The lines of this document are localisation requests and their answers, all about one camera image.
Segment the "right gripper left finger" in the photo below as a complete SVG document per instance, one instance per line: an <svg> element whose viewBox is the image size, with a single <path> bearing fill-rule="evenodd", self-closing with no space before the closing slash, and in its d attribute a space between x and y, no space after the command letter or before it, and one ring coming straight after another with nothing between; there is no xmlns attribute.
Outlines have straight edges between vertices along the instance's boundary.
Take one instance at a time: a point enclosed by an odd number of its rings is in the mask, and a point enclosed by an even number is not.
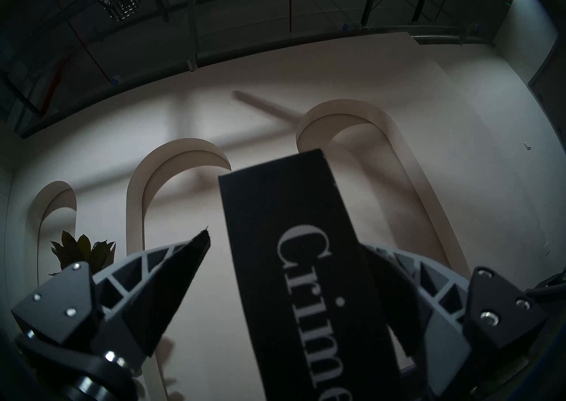
<svg viewBox="0 0 566 401"><path fill-rule="evenodd" d="M125 361L151 357L210 248L208 229L189 241L137 252L92 274L75 261L30 292L11 312L23 351L50 347Z"/></svg>

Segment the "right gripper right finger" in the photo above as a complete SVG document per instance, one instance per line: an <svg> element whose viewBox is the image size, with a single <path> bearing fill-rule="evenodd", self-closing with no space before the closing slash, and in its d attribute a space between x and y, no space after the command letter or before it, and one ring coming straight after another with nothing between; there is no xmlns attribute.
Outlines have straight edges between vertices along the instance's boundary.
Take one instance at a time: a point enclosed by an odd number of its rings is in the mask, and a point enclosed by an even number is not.
<svg viewBox="0 0 566 401"><path fill-rule="evenodd" d="M533 299L489 267L468 280L424 256L362 244L386 325L414 365L420 397L489 397L529 364L548 321Z"/></svg>

